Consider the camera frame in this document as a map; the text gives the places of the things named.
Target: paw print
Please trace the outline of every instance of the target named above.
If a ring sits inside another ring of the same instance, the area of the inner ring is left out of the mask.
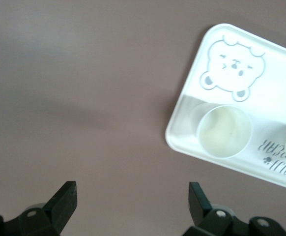
[[[267,157],[267,158],[264,158],[263,160],[264,160],[264,163],[268,165],[272,161],[272,158]]]

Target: gray tabletop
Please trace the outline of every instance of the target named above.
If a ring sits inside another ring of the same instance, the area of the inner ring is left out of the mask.
[[[286,229],[286,188],[170,149],[165,129],[205,32],[230,23],[286,47],[286,0],[0,0],[0,214],[67,180],[63,236],[179,236],[188,183]]]

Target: metal screw head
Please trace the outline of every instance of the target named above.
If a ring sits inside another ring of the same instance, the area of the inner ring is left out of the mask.
[[[261,219],[261,218],[258,219],[257,222],[258,222],[259,225],[264,226],[264,227],[269,227],[270,226],[269,222],[267,222],[266,220]]]
[[[226,217],[226,213],[223,212],[222,210],[218,210],[218,211],[216,212],[216,214],[217,214],[219,217]]]

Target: cartoon bear face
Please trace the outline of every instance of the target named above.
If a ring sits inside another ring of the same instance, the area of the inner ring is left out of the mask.
[[[254,55],[251,48],[238,42],[230,45],[217,41],[208,50],[207,71],[201,75],[200,84],[204,89],[218,87],[232,92],[235,101],[245,101],[250,86],[264,73],[263,55]]]

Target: white tray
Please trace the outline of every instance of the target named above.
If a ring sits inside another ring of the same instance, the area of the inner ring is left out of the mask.
[[[237,156],[214,158],[192,142],[184,125],[200,103],[235,105],[253,119],[251,142]],[[166,129],[168,145],[286,187],[286,48],[229,24],[204,36]]]

